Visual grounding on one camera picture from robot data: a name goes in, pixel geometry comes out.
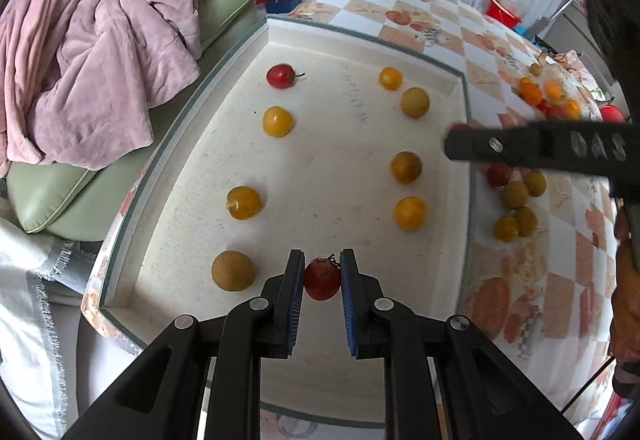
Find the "red tomato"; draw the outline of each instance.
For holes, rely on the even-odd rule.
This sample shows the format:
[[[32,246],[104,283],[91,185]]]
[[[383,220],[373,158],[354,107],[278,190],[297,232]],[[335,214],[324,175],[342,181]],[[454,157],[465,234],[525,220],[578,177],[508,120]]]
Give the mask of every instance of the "red tomato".
[[[550,105],[549,109],[546,111],[546,119],[547,120],[561,120],[560,110],[555,105]]]
[[[297,76],[304,73],[296,74],[290,64],[276,64],[267,71],[267,82],[278,89],[285,89],[292,86]]]
[[[544,116],[547,116],[547,113],[551,106],[549,106],[549,103],[543,98],[536,107],[540,109],[540,111],[542,111],[542,114]]]
[[[511,180],[513,169],[507,164],[491,164],[486,171],[486,179],[492,189],[504,187]]]
[[[340,289],[340,267],[331,254],[315,258],[306,265],[303,283],[306,293],[316,301],[331,299]]]
[[[464,124],[462,122],[456,122],[449,126],[449,131],[452,129],[473,129],[469,124]]]

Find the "blue container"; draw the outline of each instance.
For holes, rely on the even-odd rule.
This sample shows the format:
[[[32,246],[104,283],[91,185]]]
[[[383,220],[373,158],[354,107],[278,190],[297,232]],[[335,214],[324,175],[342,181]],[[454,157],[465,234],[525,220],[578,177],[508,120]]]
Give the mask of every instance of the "blue container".
[[[271,1],[264,4],[268,14],[288,14],[302,3],[302,0]]]

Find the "table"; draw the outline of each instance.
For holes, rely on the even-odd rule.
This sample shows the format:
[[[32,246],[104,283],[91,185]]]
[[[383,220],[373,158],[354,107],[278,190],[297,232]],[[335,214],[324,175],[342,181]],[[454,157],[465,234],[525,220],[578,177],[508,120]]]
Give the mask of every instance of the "table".
[[[376,36],[463,71],[470,123],[476,127],[512,127],[542,117],[516,89],[538,49],[458,0],[309,0],[290,15]],[[578,102],[582,115],[596,120],[597,106],[587,90],[559,66],[547,69]],[[506,244],[492,236],[493,222],[503,209],[483,172],[479,165],[459,311],[480,323],[562,407],[607,357],[616,252],[615,207],[608,183],[547,173],[547,192],[530,203],[540,230]],[[100,279],[140,178],[103,244],[82,302],[82,313],[102,335],[134,352],[139,348],[104,319],[97,300]],[[610,371],[578,399],[566,414],[570,420],[588,415],[607,387],[608,376]]]

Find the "brown fruit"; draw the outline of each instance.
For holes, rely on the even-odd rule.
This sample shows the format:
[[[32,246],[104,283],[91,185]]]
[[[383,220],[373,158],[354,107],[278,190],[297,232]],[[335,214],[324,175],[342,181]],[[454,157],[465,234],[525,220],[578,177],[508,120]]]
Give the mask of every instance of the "brown fruit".
[[[398,203],[394,209],[394,217],[398,227],[407,232],[418,230],[427,215],[427,204],[418,196],[409,196]]]
[[[540,171],[529,171],[522,179],[529,194],[534,198],[542,196],[546,192],[546,180]]]
[[[516,211],[515,219],[518,222],[518,235],[527,237],[536,232],[538,217],[530,207],[520,207]]]
[[[542,74],[542,66],[540,66],[537,62],[534,62],[529,67],[529,73],[533,76],[540,76]]]
[[[226,209],[235,219],[249,219],[262,210],[260,194],[247,185],[234,187],[226,195]]]
[[[514,217],[503,216],[495,220],[494,236],[500,241],[510,243],[518,237],[518,222]]]
[[[401,184],[415,182],[422,172],[422,162],[418,155],[402,151],[391,160],[391,174]]]
[[[502,189],[502,204],[507,209],[519,209],[529,201],[529,189],[524,182],[509,182]]]
[[[225,250],[213,260],[211,277],[227,292],[240,292],[254,284],[257,270],[242,252]]]
[[[411,118],[420,118],[431,105],[429,95],[421,87],[410,87],[400,98],[400,107],[405,115]]]

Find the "pink blanket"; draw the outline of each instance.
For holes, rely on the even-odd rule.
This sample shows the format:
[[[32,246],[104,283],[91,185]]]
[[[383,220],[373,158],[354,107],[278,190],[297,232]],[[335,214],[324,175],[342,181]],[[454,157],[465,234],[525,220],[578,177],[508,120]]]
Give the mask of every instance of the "pink blanket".
[[[149,145],[148,109],[200,73],[198,0],[11,0],[0,17],[0,175],[100,169]]]

